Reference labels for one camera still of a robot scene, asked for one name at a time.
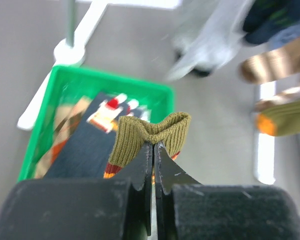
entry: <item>olive green sock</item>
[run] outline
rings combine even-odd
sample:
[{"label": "olive green sock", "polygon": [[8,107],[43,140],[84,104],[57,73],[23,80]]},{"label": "olive green sock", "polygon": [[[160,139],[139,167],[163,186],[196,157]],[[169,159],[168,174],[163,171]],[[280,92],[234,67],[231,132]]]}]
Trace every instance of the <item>olive green sock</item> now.
[{"label": "olive green sock", "polygon": [[270,107],[256,118],[261,133],[287,136],[300,133],[300,100]]},{"label": "olive green sock", "polygon": [[112,177],[130,163],[144,142],[156,144],[163,141],[169,155],[175,156],[186,141],[190,121],[191,116],[185,112],[172,113],[158,124],[133,116],[120,117],[115,144],[104,177]]}]

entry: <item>gray floor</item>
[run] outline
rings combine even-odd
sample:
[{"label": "gray floor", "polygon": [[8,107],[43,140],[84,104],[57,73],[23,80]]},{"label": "gray floor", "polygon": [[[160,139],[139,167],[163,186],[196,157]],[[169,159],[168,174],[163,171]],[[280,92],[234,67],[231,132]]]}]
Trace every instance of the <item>gray floor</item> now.
[{"label": "gray floor", "polygon": [[[81,18],[88,5],[81,3]],[[87,45],[86,66],[161,82],[174,63],[170,11],[110,7]],[[64,36],[60,1],[0,0],[0,205],[15,184],[30,133],[16,123],[53,64]],[[172,84],[176,110],[192,115],[177,162],[203,184],[259,184],[252,175],[253,86],[238,64],[264,51],[243,48],[228,65],[205,79],[191,75]],[[291,85],[291,79],[279,88]],[[296,138],[276,140],[276,185],[293,197],[300,213],[300,158]]]}]

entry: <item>green plastic basket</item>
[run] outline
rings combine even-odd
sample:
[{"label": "green plastic basket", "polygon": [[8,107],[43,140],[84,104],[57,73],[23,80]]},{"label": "green plastic basket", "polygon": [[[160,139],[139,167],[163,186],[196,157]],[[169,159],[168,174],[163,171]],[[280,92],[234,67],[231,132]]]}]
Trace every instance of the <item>green plastic basket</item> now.
[{"label": "green plastic basket", "polygon": [[42,101],[25,153],[18,181],[31,179],[39,159],[53,141],[53,125],[59,105],[75,104],[82,96],[93,99],[100,91],[117,95],[125,93],[151,110],[152,123],[161,122],[174,111],[174,92],[168,86],[112,75],[92,69],[55,66]]}]

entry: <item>brown sock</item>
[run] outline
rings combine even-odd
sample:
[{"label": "brown sock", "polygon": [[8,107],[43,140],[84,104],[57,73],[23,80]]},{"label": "brown sock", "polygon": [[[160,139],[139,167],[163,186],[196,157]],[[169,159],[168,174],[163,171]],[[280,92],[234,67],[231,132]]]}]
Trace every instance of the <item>brown sock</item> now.
[{"label": "brown sock", "polygon": [[281,48],[245,60],[241,65],[245,80],[264,84],[300,73],[300,37]]}]

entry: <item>white stand leg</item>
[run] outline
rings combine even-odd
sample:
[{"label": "white stand leg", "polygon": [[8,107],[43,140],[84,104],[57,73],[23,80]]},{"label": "white stand leg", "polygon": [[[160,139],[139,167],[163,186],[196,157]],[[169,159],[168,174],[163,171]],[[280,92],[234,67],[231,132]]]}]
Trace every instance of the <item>white stand leg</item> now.
[{"label": "white stand leg", "polygon": [[[272,97],[276,94],[276,82],[268,82],[259,86],[256,100]],[[275,137],[255,130],[254,176],[267,185],[273,185],[275,179]]]},{"label": "white stand leg", "polygon": [[[94,33],[100,19],[107,8],[106,0],[96,0],[90,5],[85,16],[74,32],[74,45],[70,47],[63,39],[54,49],[54,65],[81,65],[85,60],[85,46]],[[30,131],[33,129],[44,98],[51,72],[45,77],[43,83],[34,95],[30,104],[18,120],[19,129]]]}]

